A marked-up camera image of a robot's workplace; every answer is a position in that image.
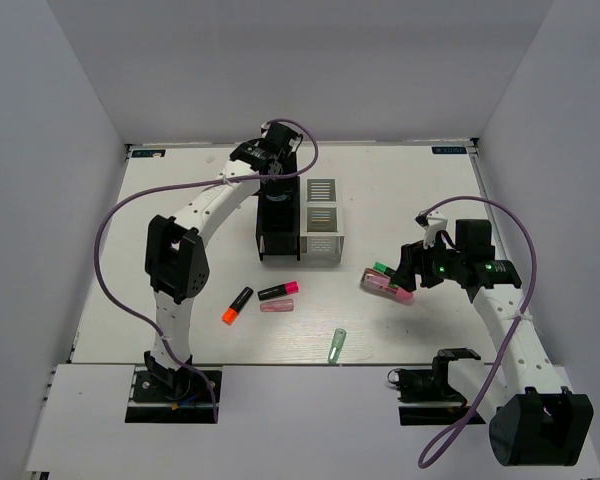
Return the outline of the green cap black highlighter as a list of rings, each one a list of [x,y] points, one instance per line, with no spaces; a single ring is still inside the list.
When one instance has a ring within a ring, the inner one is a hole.
[[[380,274],[384,275],[387,278],[392,278],[393,275],[395,274],[395,270],[392,269],[391,267],[381,263],[381,262],[375,262],[373,269],[377,272],[379,272]]]

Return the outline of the pink stationery package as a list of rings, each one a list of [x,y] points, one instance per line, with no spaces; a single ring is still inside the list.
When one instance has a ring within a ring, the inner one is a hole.
[[[362,289],[377,295],[390,298],[399,303],[407,303],[413,299],[413,294],[390,282],[385,274],[366,268],[361,276]]]

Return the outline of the clear green eraser case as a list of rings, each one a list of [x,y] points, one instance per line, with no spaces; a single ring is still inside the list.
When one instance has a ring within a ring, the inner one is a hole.
[[[342,328],[337,328],[334,331],[327,361],[329,364],[334,365],[338,363],[344,342],[346,340],[347,332]]]

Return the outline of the pink cap black highlighter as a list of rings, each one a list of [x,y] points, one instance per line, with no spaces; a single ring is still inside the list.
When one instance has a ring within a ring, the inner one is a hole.
[[[292,281],[262,289],[257,292],[257,295],[260,301],[267,301],[296,294],[298,292],[298,283],[296,281]]]

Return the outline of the clear pink eraser case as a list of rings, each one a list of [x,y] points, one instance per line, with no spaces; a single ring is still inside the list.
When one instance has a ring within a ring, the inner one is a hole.
[[[292,312],[294,308],[293,299],[271,300],[260,304],[260,311],[263,313],[286,313]]]

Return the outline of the orange cap black highlighter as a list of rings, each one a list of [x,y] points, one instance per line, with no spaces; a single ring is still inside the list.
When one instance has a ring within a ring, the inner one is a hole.
[[[253,293],[254,290],[251,287],[245,287],[224,312],[221,317],[222,321],[227,325],[231,325],[249,302]]]

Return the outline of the blue round tape tin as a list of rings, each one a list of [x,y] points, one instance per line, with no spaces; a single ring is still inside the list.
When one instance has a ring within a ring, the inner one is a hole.
[[[273,203],[288,202],[288,201],[291,201],[293,198],[293,189],[292,188],[284,188],[284,189],[277,189],[277,190],[269,190],[265,194],[265,198],[269,202],[273,202]]]

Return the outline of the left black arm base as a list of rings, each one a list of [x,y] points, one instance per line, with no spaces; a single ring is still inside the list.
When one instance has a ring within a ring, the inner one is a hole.
[[[215,424],[212,397],[197,375],[184,385],[170,389],[146,369],[137,369],[125,413],[127,424],[198,425]]]

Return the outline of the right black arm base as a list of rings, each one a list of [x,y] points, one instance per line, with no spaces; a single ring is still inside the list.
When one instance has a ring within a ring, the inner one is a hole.
[[[469,410],[468,400],[448,383],[449,364],[481,357],[472,349],[441,349],[426,369],[394,368],[387,373],[398,392],[401,426],[449,426]]]

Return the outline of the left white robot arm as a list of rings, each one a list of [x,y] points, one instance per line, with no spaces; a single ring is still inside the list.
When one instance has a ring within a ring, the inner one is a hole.
[[[145,271],[156,301],[160,333],[144,355],[145,365],[168,398],[191,387],[189,331],[193,299],[210,274],[206,248],[224,221],[250,196],[258,199],[256,245],[260,257],[299,253],[297,148],[302,134],[281,123],[264,125],[257,139],[241,143],[219,174],[170,217],[155,216],[148,227]]]

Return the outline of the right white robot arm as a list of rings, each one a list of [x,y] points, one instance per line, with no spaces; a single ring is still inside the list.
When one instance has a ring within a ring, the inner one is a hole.
[[[503,466],[573,466],[580,457],[593,406],[556,372],[533,321],[521,312],[521,279],[496,257],[487,220],[463,219],[448,234],[437,211],[420,215],[422,240],[401,248],[392,282],[408,292],[457,283],[481,317],[497,348],[497,371],[487,389],[488,367],[471,348],[441,349],[425,374],[401,371],[405,403],[464,400],[471,417],[488,425],[489,443]]]

